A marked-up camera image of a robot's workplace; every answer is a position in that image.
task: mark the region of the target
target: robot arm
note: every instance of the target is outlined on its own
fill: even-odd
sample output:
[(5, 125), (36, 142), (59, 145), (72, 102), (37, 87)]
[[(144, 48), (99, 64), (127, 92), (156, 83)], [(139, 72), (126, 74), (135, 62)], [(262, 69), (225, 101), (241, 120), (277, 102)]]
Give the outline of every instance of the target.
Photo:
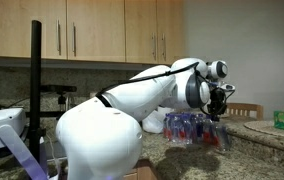
[(67, 111), (56, 136), (68, 157), (68, 179), (121, 179), (141, 154), (138, 122), (159, 105), (203, 107), (210, 99), (210, 78), (227, 73), (224, 62), (215, 64), (222, 71), (195, 58), (178, 60), (171, 68), (155, 66)]

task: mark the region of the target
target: wooden chair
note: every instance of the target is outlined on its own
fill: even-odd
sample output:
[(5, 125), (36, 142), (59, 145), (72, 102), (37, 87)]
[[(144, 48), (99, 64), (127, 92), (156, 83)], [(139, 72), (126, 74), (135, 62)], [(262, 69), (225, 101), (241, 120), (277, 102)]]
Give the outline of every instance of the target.
[(250, 112), (256, 112), (256, 119), (263, 120), (263, 106), (248, 103), (227, 103), (227, 111), (229, 115), (250, 116)]

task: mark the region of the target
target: white robot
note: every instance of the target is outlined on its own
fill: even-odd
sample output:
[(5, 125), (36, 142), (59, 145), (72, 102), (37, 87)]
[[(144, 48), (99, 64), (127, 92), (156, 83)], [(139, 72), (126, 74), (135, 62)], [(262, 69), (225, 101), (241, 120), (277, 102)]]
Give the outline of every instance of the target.
[(68, 179), (122, 179), (141, 154), (138, 122), (158, 106), (203, 107), (210, 99), (210, 82), (223, 79), (227, 73), (223, 61), (206, 64), (185, 58), (171, 68), (149, 68), (70, 109), (56, 127), (68, 158)]

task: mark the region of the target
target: black pole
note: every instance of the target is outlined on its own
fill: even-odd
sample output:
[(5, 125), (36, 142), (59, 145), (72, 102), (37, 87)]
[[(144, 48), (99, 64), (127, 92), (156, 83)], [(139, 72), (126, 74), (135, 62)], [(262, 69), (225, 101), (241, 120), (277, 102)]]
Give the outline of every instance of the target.
[(42, 24), (32, 21), (31, 32), (31, 95), (30, 95), (30, 127), (29, 149), (34, 158), (40, 159), (40, 85), (41, 85), (41, 33)]

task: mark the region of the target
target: cabinet handle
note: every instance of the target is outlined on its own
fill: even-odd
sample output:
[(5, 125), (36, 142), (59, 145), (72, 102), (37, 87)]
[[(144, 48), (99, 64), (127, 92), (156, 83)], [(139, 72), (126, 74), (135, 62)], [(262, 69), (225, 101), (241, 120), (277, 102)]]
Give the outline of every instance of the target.
[(73, 23), (73, 27), (72, 27), (72, 52), (74, 53), (74, 56), (76, 55), (76, 29), (75, 29), (75, 24)]
[(153, 40), (153, 58), (156, 60), (156, 36), (154, 33), (152, 33), (152, 40)]
[(164, 61), (166, 61), (166, 39), (165, 39), (164, 33), (162, 34), (162, 42), (163, 42), (162, 56), (163, 56)]
[(60, 30), (60, 21), (56, 21), (56, 47), (61, 55), (61, 30)]

